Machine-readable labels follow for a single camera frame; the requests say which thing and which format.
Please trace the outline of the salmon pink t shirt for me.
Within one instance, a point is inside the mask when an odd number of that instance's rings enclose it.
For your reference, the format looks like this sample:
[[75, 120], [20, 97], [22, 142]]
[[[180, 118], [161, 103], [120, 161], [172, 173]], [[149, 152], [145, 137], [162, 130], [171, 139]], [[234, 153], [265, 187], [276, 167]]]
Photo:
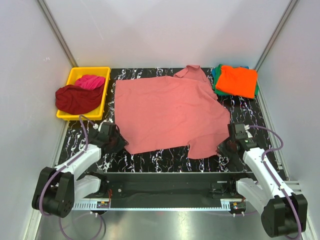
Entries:
[[190, 159], [215, 155], [231, 120], [198, 65], [173, 76], [117, 80], [114, 118], [130, 154], [189, 146]]

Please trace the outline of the yellow plastic bin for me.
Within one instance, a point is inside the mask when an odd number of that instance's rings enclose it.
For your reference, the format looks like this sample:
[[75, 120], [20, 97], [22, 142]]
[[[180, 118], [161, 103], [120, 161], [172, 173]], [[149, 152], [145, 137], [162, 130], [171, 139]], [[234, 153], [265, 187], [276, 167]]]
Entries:
[[[104, 106], [107, 96], [108, 84], [110, 81], [110, 72], [111, 69], [109, 67], [73, 67], [69, 73], [68, 79], [66, 81], [65, 86], [67, 85], [75, 85], [77, 79], [81, 78], [83, 75], [96, 75], [105, 77], [104, 83], [104, 91], [101, 99], [101, 104], [94, 110], [84, 113], [82, 115], [88, 117], [91, 120], [101, 120], [104, 113]], [[56, 117], [59, 119], [63, 119], [65, 121], [76, 121], [79, 119], [80, 114], [72, 115], [66, 112], [63, 112], [57, 109]]]

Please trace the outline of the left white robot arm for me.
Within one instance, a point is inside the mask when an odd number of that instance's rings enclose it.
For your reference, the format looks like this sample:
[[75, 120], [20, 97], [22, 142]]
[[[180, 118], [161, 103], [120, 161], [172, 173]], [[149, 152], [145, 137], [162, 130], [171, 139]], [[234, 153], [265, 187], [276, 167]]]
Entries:
[[119, 127], [105, 122], [88, 135], [84, 149], [56, 167], [41, 170], [31, 206], [44, 215], [65, 218], [74, 204], [87, 196], [103, 198], [108, 193], [107, 177], [86, 170], [106, 154], [122, 151], [128, 142]]

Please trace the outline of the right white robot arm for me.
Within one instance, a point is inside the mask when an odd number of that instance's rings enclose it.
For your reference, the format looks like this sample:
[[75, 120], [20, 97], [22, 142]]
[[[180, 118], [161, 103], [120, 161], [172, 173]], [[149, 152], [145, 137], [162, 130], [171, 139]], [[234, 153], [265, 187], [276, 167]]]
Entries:
[[298, 238], [306, 230], [308, 202], [303, 194], [296, 194], [281, 179], [270, 163], [265, 150], [255, 138], [232, 141], [227, 138], [217, 147], [230, 160], [242, 159], [255, 176], [241, 178], [227, 185], [228, 195], [241, 195], [260, 215], [262, 226], [271, 238]]

